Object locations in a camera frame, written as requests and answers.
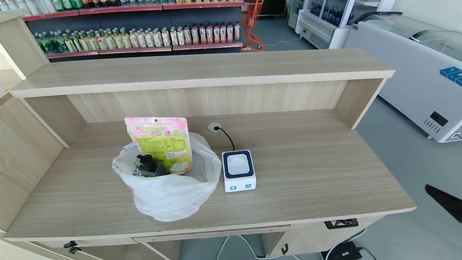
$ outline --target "cabinet handle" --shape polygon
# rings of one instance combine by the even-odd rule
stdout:
[[[281,248],[282,255],[285,255],[287,253],[287,251],[289,251],[289,245],[288,244],[285,244],[284,247],[285,247],[285,249]]]
[[[356,218],[340,219],[335,221],[334,224],[332,224],[332,221],[324,221],[324,224],[326,225],[327,229],[343,229],[359,226],[358,220]]]
[[[64,244],[63,247],[64,247],[64,248],[73,248],[73,247],[75,247],[75,246],[77,246],[77,243],[76,243],[75,241],[69,241],[69,243]]]
[[[71,254],[75,254],[78,251],[82,251],[82,249],[77,248],[77,247],[69,248],[69,253],[71,253]]]

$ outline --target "checkout counter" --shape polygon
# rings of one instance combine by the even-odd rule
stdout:
[[[20,16],[0,13],[23,79],[1,98],[4,240],[76,260],[178,260],[183,239],[261,233],[274,257],[329,250],[415,209],[355,130],[395,72],[359,49],[49,63]],[[229,141],[207,126],[220,122],[251,150],[258,187],[225,193],[221,177],[191,217],[141,214],[111,168],[129,116],[186,117],[217,154]]]

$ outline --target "orange shopping cart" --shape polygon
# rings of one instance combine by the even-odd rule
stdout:
[[[246,3],[245,8],[242,9],[242,14],[244,15],[242,26],[249,42],[243,43],[241,51],[265,51],[266,47],[261,43],[260,38],[252,33],[252,28],[256,26],[258,17],[260,16],[263,1],[255,0],[254,2]]]

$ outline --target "red shelf edge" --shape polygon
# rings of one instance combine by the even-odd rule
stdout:
[[[23,17],[23,21],[27,22],[27,21],[34,21],[34,20],[42,20],[42,19],[57,18],[57,17],[67,17],[67,16],[77,16],[77,15],[79,15],[78,10],[54,12],[54,13],[47,13],[47,14],[25,16]]]
[[[79,56],[90,56],[98,55],[97,51],[83,51],[83,52],[66,52],[66,53],[56,53],[56,54],[47,54],[48,59],[56,58],[67,58],[67,57],[79,57]]]
[[[135,12],[135,11],[151,11],[162,10],[162,5],[152,6],[115,6],[115,7],[102,7],[79,10],[80,15],[95,14],[95,13],[109,13],[109,12]]]
[[[163,7],[164,7],[165,10],[209,8],[209,7],[239,7],[239,6],[244,6],[244,1],[195,2],[195,3],[180,3],[180,4],[163,4]]]
[[[211,43],[197,45],[177,45],[173,46],[173,50],[199,50],[199,49],[218,49],[218,48],[233,48],[242,47],[242,42],[235,43]]]
[[[136,49],[116,49],[116,50],[99,50],[100,55],[116,54],[116,53],[137,53],[137,52],[156,52],[156,51],[171,51],[170,46],[155,47],[155,48],[136,48]]]

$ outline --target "white plastic bag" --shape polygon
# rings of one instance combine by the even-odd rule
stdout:
[[[123,147],[112,161],[112,168],[133,191],[136,208],[159,221],[189,217],[215,191],[221,173],[221,161],[204,137],[189,133],[193,151],[193,170],[184,175],[169,174],[141,177],[136,158],[140,151],[134,143]]]

